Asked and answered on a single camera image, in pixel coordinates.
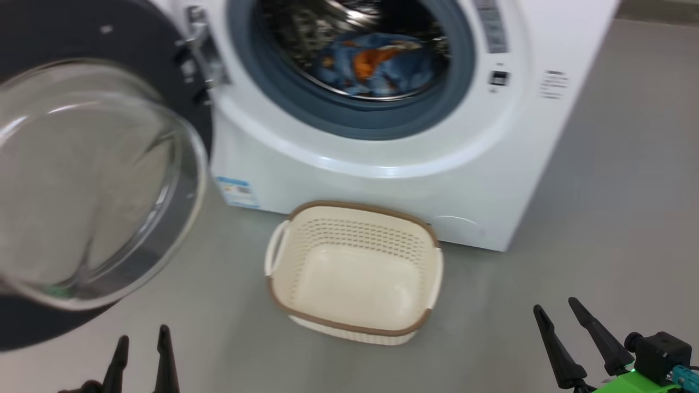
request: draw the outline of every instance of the blue and white sticker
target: blue and white sticker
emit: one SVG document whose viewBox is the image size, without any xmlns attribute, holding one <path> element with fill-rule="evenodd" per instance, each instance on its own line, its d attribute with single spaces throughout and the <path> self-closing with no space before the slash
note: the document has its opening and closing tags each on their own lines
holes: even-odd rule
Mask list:
<svg viewBox="0 0 699 393">
<path fill-rule="evenodd" d="M 229 205 L 259 209 L 260 205 L 252 187 L 250 187 L 250 183 L 244 180 L 224 178 L 223 176 L 219 176 L 216 179 L 219 181 L 223 196 Z"/>
</svg>

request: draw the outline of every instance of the white handle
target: white handle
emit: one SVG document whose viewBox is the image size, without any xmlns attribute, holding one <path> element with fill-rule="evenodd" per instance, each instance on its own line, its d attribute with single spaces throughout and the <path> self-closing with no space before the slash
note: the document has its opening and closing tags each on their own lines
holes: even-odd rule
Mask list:
<svg viewBox="0 0 699 393">
<path fill-rule="evenodd" d="M 435 258 L 437 259 L 436 262 L 436 272 L 435 272 L 435 282 L 434 285 L 432 285 L 432 293 L 430 294 L 430 300 L 427 303 L 428 306 L 427 308 L 434 308 L 435 303 L 437 302 L 437 296 L 439 296 L 439 289 L 442 286 L 442 276 L 444 275 L 444 257 L 442 256 L 442 249 L 441 248 L 435 248 Z"/>
<path fill-rule="evenodd" d="M 281 254 L 282 247 L 280 245 L 282 236 L 286 234 L 285 229 L 289 225 L 289 221 L 286 220 L 277 226 L 277 229 L 272 233 L 272 238 L 269 239 L 269 244 L 267 245 L 267 252 L 264 255 L 264 275 L 271 276 L 274 270 L 277 268 L 277 262 L 279 262 L 279 256 Z"/>
</svg>

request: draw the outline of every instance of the orange fabric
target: orange fabric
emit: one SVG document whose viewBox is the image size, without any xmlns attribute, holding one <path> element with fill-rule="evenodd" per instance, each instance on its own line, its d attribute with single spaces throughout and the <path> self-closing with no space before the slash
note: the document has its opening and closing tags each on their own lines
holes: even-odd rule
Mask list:
<svg viewBox="0 0 699 393">
<path fill-rule="evenodd" d="M 397 49 L 368 49 L 354 56 L 354 75 L 359 82 L 366 82 L 374 74 L 379 64 L 393 58 L 400 52 Z"/>
</svg>

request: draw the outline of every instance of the clothes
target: clothes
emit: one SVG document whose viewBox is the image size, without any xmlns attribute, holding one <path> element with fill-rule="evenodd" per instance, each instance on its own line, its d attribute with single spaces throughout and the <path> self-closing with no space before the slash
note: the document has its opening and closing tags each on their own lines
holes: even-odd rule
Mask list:
<svg viewBox="0 0 699 393">
<path fill-rule="evenodd" d="M 316 57 L 315 77 L 352 96 L 385 97 L 419 89 L 434 76 L 433 54 L 399 34 L 343 34 Z"/>
</svg>

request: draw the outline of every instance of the white plastic basket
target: white plastic basket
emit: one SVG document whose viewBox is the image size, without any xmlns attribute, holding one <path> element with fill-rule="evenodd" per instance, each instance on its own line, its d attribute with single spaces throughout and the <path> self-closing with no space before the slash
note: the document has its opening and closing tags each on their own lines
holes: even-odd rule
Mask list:
<svg viewBox="0 0 699 393">
<path fill-rule="evenodd" d="M 442 282 L 442 250 L 409 215 L 318 201 L 296 209 L 267 247 L 276 303 L 296 323 L 364 343 L 410 340 Z"/>
</svg>

